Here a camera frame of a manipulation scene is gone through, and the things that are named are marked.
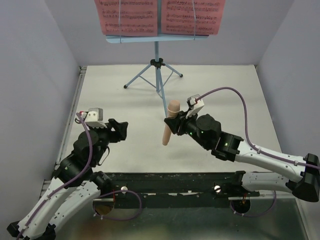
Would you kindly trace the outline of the blue music stand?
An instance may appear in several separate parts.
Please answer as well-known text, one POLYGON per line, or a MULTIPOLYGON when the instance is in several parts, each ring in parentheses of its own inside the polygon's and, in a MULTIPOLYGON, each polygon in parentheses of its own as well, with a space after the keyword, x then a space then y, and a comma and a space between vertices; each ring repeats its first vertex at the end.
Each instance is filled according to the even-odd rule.
POLYGON ((159 44, 160 42, 172 42, 172 41, 195 41, 195 40, 204 40, 207 39, 207 35, 174 35, 174 34, 163 34, 160 33, 157 36, 115 36, 115 35, 107 35, 106 41, 111 44, 123 44, 123 43, 154 43, 154 58, 150 60, 149 64, 144 67, 136 76, 134 76, 128 83, 126 83, 123 88, 127 89, 135 80, 142 79, 150 86, 155 88, 155 92, 162 99, 164 110, 167 109, 166 97, 164 86, 168 82, 167 80, 163 81, 161 68, 166 67, 171 70, 172 74, 178 75, 182 78, 184 75, 174 69, 172 66, 164 62, 164 60, 160 57, 159 54, 159 44), (143 77, 143 73, 145 73, 149 68, 155 68, 155 84, 148 81, 145 77, 143 77))

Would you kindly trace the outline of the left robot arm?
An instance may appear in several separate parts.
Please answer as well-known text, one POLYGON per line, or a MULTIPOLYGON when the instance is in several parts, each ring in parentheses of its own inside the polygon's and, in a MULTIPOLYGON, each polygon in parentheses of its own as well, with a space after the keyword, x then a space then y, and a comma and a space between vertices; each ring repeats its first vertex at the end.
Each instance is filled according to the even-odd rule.
POLYGON ((110 178, 100 164, 110 143, 127 138, 128 123, 110 118, 107 122, 97 112, 77 113, 84 131, 73 143, 73 150, 53 172, 50 184, 33 209, 21 220, 7 227, 17 240, 54 240, 62 226, 87 203, 107 197, 112 191, 110 178))

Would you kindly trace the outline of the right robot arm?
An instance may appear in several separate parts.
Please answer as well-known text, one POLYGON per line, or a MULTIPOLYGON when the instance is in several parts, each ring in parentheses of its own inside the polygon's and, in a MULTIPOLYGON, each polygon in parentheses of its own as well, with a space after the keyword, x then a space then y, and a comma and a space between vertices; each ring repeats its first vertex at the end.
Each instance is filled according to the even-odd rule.
POLYGON ((240 136, 222 131, 221 123, 209 114, 188 117, 180 111, 164 122, 174 135, 188 135, 202 148, 222 161, 254 165, 266 170, 245 173, 230 183, 230 191, 241 196, 256 190, 282 191, 296 198, 316 203, 320 200, 320 160, 311 153, 288 155, 260 147, 240 136))

